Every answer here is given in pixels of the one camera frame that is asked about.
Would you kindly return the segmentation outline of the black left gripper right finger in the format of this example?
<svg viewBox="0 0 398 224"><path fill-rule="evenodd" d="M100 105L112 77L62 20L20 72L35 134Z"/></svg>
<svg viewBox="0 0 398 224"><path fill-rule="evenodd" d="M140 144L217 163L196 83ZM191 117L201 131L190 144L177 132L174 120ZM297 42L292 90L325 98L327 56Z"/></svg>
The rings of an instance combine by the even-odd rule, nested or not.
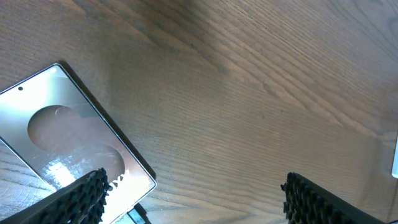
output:
<svg viewBox="0 0 398 224"><path fill-rule="evenodd" d="M298 173L288 173L281 189L285 193L283 212L289 223L384 224Z"/></svg>

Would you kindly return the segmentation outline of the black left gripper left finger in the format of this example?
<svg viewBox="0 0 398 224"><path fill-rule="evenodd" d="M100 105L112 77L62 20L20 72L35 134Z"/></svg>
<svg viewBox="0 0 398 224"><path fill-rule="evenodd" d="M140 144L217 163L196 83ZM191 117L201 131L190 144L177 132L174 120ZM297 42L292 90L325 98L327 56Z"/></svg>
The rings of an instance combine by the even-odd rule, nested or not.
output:
<svg viewBox="0 0 398 224"><path fill-rule="evenodd" d="M108 189L106 171L93 170L1 224L99 224Z"/></svg>

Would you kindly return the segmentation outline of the bronze Galaxy smartphone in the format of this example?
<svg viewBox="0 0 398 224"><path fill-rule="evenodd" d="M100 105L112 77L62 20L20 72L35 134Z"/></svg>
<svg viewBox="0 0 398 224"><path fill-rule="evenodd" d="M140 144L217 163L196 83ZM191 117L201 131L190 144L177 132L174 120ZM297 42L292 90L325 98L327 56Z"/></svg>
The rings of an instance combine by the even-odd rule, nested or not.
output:
<svg viewBox="0 0 398 224"><path fill-rule="evenodd" d="M110 185L103 223L113 223L156 187L122 132L55 63L1 92L1 141L59 190L103 168Z"/></svg>

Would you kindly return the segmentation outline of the white power strip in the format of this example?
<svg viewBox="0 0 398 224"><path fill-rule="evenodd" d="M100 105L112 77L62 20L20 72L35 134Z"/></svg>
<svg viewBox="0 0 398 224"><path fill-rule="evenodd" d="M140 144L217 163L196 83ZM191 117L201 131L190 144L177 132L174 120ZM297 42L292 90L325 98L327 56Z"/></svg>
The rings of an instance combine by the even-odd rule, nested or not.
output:
<svg viewBox="0 0 398 224"><path fill-rule="evenodd" d="M393 158L393 163L392 163L391 176L393 176L394 178L398 179L398 141L396 141L396 147L395 147L395 151L394 151L394 158Z"/></svg>

